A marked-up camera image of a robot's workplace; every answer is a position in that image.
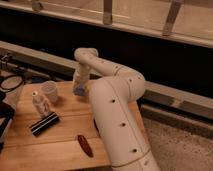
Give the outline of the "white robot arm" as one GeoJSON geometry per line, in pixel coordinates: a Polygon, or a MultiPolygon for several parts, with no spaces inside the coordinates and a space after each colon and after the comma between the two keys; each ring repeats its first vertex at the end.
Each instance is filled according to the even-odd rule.
{"type": "Polygon", "coordinates": [[[92,113],[113,171],[160,171],[149,143],[128,104],[145,93],[138,71],[99,57],[95,48],[78,48],[73,93],[83,95],[90,70],[102,75],[89,89],[92,113]]]}

